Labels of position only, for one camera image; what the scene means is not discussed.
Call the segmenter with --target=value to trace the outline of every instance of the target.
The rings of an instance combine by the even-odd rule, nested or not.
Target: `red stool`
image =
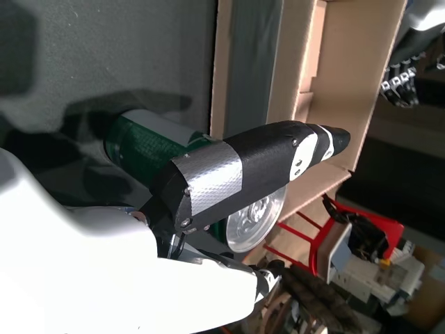
[[[337,207],[337,210],[339,212],[347,211],[347,212],[354,212],[357,214],[361,214],[362,216],[367,217],[367,219],[369,219],[372,222],[372,224],[374,224],[375,226],[380,228],[386,234],[387,241],[389,244],[388,249],[384,253],[384,257],[385,257],[385,259],[387,259],[391,256],[393,250],[397,246],[397,244],[402,236],[403,225],[401,225],[397,221],[394,221],[394,220],[391,220],[388,218],[384,218],[381,216],[377,216],[375,214],[370,214],[368,212],[359,211],[359,210],[353,209],[351,207],[341,205],[340,203],[338,203],[332,199],[330,199],[330,202],[335,207]],[[293,259],[292,257],[289,257],[288,255],[279,252],[278,250],[270,247],[267,244],[264,245],[264,248],[266,250],[270,251],[271,253],[276,254],[276,255],[284,258],[285,260],[290,261],[292,264],[307,270],[308,272],[312,273],[312,275],[318,276],[318,269],[317,269],[318,250],[319,250],[320,246],[322,245],[323,241],[325,240],[325,238],[329,235],[332,228],[340,223],[337,223],[332,217],[330,217],[324,226],[320,226],[319,224],[315,223],[313,220],[311,220],[309,217],[305,216],[301,212],[296,212],[296,214],[298,216],[302,217],[307,222],[309,222],[311,225],[318,228],[318,234],[316,235],[316,237],[314,239],[309,238],[307,235],[291,228],[290,226],[286,225],[283,222],[277,223],[277,226],[310,243],[309,261],[308,261],[309,265],[305,265],[302,262],[297,261],[297,260]]]

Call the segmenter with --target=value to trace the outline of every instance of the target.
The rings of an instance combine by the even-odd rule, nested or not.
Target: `gray wall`
[[[0,145],[59,200],[146,190],[102,152],[104,129],[143,107],[207,132],[216,1],[0,1]]]

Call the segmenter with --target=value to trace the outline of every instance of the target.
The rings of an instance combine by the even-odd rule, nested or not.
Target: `screw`
[[[186,228],[187,226],[189,226],[190,225],[190,218],[185,218],[183,221],[182,221],[182,223],[181,223],[181,227],[182,228]]]

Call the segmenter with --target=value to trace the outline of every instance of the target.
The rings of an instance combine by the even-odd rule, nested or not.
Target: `cardboard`
[[[227,98],[231,92],[224,65],[229,61],[221,60],[228,56],[230,46],[225,34],[229,30],[227,11],[231,2],[221,0],[218,4],[211,111],[211,135],[218,138],[223,132],[221,115],[227,113],[221,107],[223,96]],[[314,23],[321,17],[317,8],[325,11],[322,35],[320,22]],[[330,1],[318,7],[316,0],[282,0],[267,122],[297,119],[341,127],[351,133],[351,142],[344,152],[310,168],[288,185],[280,220],[354,171],[404,9],[405,0]],[[306,73],[315,73],[316,77],[308,80]]]

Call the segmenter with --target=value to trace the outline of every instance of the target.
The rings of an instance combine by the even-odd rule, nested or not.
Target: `black cable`
[[[184,250],[184,244],[186,243],[186,234],[181,233],[179,236],[178,246],[176,246],[175,251],[172,253],[171,259],[178,260]]]

